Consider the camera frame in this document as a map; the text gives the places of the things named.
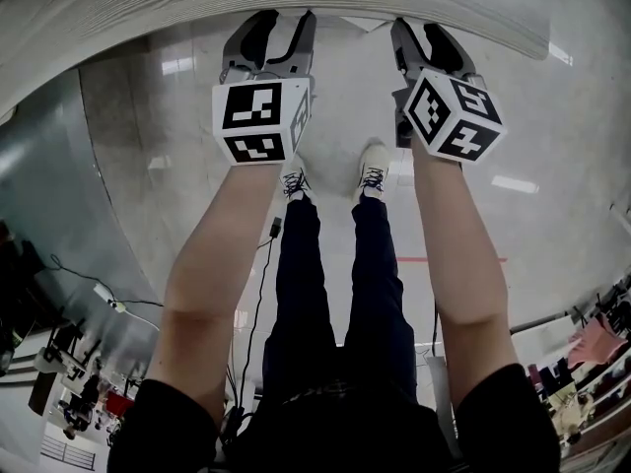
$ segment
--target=pink cloth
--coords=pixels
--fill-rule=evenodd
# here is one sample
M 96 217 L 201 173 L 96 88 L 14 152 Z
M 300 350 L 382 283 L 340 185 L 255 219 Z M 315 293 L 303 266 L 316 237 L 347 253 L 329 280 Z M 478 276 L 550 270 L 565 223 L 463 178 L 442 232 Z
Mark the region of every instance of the pink cloth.
M 602 326 L 598 319 L 594 317 L 588 322 L 587 326 L 570 338 L 570 342 L 581 340 L 570 351 L 568 356 L 568 367 L 570 369 L 578 363 L 604 365 L 620 347 L 627 343 L 626 340 L 613 332 L 609 321 L 604 315 L 600 316 L 600 320 L 602 321 Z

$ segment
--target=shoelace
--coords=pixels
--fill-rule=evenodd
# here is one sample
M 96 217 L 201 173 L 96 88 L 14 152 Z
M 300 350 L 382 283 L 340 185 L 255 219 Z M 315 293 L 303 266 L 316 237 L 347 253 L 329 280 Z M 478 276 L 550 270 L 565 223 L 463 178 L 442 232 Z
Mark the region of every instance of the shoelace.
M 384 192 L 384 171 L 382 169 L 368 168 L 363 177 L 361 187 L 372 187 L 379 192 Z
M 283 184 L 285 186 L 283 193 L 289 198 L 298 191 L 304 191 L 306 189 L 306 183 L 305 175 L 301 171 L 292 171 L 283 177 Z

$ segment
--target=red object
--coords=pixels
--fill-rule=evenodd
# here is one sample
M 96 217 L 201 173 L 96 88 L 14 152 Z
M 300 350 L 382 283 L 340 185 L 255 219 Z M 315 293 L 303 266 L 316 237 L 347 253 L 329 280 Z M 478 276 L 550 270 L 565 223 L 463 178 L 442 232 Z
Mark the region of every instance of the red object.
M 594 317 L 584 329 L 570 338 L 570 342 L 581 340 L 568 355 L 570 369 L 578 363 L 585 362 L 604 365 L 615 354 L 615 351 L 627 343 L 625 339 L 614 333 L 604 315 L 600 316 L 600 320 L 602 325 Z
M 112 391 L 107 393 L 105 409 L 110 412 L 110 414 L 115 415 L 116 417 L 122 417 L 132 406 L 134 406 L 133 399 L 126 398 Z

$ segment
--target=feet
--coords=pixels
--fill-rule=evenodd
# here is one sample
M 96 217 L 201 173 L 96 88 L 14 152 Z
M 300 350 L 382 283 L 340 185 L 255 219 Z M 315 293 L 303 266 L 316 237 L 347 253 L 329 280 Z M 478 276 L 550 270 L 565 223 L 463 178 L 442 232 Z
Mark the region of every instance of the feet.
M 307 196 L 316 204 L 316 195 L 307 182 L 305 164 L 300 156 L 296 155 L 294 161 L 283 168 L 280 174 L 280 182 L 283 184 L 283 193 L 287 196 L 287 202 L 302 200 Z
M 384 182 L 389 164 L 390 154 L 384 144 L 371 144 L 364 151 L 359 166 L 359 184 L 353 196 L 356 205 L 362 194 L 384 201 Z

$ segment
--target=person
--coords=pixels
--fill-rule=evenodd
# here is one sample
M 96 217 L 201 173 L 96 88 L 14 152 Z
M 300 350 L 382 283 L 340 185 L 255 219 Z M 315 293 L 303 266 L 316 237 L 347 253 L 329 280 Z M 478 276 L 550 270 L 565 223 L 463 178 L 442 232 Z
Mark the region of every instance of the person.
M 72 394 L 70 403 L 59 401 L 59 406 L 63 408 L 64 420 L 68 423 L 63 434 L 68 439 L 74 439 L 78 431 L 86 431 L 92 422 L 94 408 L 99 401 L 102 367 L 101 358 L 96 357 L 92 363 L 90 378 L 83 385 L 81 396 Z
M 418 139 L 413 156 L 463 457 L 479 472 L 557 472 L 558 439 L 518 364 L 502 269 L 461 169 L 429 156 Z M 436 413 L 416 401 L 414 334 L 403 316 L 385 203 L 388 165 L 379 144 L 360 164 L 351 211 L 352 311 L 339 349 L 329 323 L 315 195 L 300 160 L 282 172 L 288 206 L 277 319 L 265 345 L 262 401 L 227 451 L 230 470 L 450 468 Z M 185 243 L 167 285 L 148 376 L 108 471 L 213 467 L 234 313 L 280 172 L 230 169 Z

